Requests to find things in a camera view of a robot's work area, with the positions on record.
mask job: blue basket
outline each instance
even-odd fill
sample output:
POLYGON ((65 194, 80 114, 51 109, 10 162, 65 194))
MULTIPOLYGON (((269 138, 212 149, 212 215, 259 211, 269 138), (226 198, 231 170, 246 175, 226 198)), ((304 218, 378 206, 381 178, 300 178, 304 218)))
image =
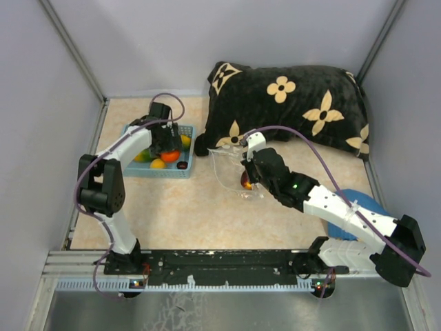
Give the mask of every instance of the blue basket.
MULTIPOLYGON (((355 191, 355 190, 342 190, 345 196, 350 200, 350 202, 354 202, 357 200, 357 204, 361 205, 363 208, 371 210, 372 212, 376 212, 377 214, 390 216, 389 213, 383 209, 383 207, 374 199, 372 199, 369 195, 355 191)), ((328 237, 337 238, 342 240, 357 240, 353 234, 350 234, 338 226, 328 223, 328 237)))
MULTIPOLYGON (((121 135, 125 133, 128 126, 125 126, 121 135)), ((179 126, 179 134, 185 134, 192 138, 190 149, 181 152, 179 160, 166 163, 166 169, 150 169, 150 162, 132 161, 124 170, 123 175, 127 177, 156 177, 156 178, 189 178, 192 169, 194 141, 196 139, 196 129, 194 126, 179 126), (187 169, 178 169, 176 164, 181 161, 188 163, 187 169)))

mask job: gray floor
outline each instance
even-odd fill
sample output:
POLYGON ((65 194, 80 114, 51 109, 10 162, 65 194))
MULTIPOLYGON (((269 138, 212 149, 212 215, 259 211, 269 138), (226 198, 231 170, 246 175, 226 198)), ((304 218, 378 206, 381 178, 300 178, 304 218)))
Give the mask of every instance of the gray floor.
POLYGON ((122 303, 57 292, 45 330, 413 330, 400 289, 382 279, 337 279, 328 299, 310 293, 143 293, 122 303))

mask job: plastic crate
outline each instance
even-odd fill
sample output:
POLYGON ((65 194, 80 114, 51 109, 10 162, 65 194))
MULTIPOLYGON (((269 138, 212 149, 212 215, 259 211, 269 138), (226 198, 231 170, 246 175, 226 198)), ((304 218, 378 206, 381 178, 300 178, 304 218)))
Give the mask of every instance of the plastic crate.
MULTIPOLYGON (((128 126, 125 126, 121 135, 125 133, 128 126)), ((126 177, 153 177, 153 178, 189 178, 192 169, 194 141, 196 139, 196 129, 194 126, 179 126, 179 134, 185 134, 192 138, 190 149, 181 152, 179 160, 176 162, 166 163, 166 169, 150 169, 150 162, 132 161, 124 170, 123 175, 126 177), (176 164, 181 161, 188 163, 187 169, 178 169, 176 164)))
MULTIPOLYGON (((377 201, 372 199, 369 195, 350 189, 342 191, 348 198, 348 200, 350 200, 350 202, 354 202, 355 200, 357 200, 357 204, 362 206, 363 208, 369 209, 377 214, 389 216, 389 213, 384 210, 383 207, 377 201)), ((353 234, 342 230, 332 223, 328 223, 328 237, 342 240, 357 240, 357 237, 355 237, 353 234)))

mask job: pillow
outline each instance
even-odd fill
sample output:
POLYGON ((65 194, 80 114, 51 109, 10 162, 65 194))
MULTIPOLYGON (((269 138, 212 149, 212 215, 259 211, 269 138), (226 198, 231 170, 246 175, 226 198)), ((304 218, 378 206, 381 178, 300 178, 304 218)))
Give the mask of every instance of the pillow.
MULTIPOLYGON (((196 138, 198 156, 208 148, 238 145, 243 135, 262 126, 289 126, 313 142, 366 159, 369 125, 352 73, 329 66, 256 68, 218 62, 210 75, 209 114, 196 138)), ((288 141, 282 130, 263 133, 288 141)))

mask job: transparent bag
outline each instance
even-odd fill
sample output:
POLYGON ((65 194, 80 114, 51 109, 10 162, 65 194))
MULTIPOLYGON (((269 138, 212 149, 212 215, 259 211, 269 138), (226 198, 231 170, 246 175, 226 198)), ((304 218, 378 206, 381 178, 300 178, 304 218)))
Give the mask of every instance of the transparent bag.
POLYGON ((240 162, 245 151, 244 148, 230 145, 209 149, 214 175, 222 187, 244 199, 263 198, 263 188, 260 184, 251 184, 251 190, 242 185, 241 177, 244 175, 245 167, 240 162))

